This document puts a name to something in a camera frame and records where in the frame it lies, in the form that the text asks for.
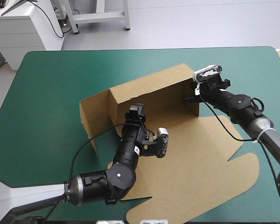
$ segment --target green tabletop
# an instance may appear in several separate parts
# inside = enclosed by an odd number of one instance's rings
[[[221,65],[222,77],[231,80],[229,91],[262,99],[265,114],[280,132],[280,59],[270,47],[30,52],[0,110],[0,180],[10,186],[67,180],[72,157],[87,140],[79,101],[180,63],[194,70]],[[212,113],[201,105],[201,116]],[[118,141],[111,131],[97,140],[98,156],[92,146],[86,147],[74,173],[104,169]],[[280,222],[280,199],[259,144],[245,143],[234,157],[248,152],[254,152],[260,162],[255,185],[193,221]],[[276,161],[273,163],[278,171]],[[61,204],[50,220],[125,219],[126,212],[143,201],[114,206],[104,202],[79,207]],[[45,216],[48,210],[29,215]]]

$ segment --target black robotic arm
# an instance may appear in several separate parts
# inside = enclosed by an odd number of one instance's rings
[[[12,224],[19,215],[64,202],[81,205],[104,200],[108,205],[115,204],[135,184],[139,156],[162,158],[166,154],[167,130],[159,128],[150,141],[145,120],[144,105],[132,105],[109,169],[76,175],[69,183],[11,188],[0,182],[0,224]]]
[[[263,114],[263,103],[257,98],[243,94],[235,95],[226,91],[225,89],[231,84],[228,79],[224,81],[221,79],[221,71],[222,67],[219,65],[210,65],[196,71],[193,74],[194,82],[192,84],[192,89],[195,91],[186,97],[184,102],[205,102],[224,112],[230,117],[232,123],[239,124],[243,128],[251,137],[250,140],[263,143],[280,164],[280,133],[274,129],[273,122]],[[257,106],[255,101],[261,104],[261,108]],[[280,191],[280,173],[277,185]]]

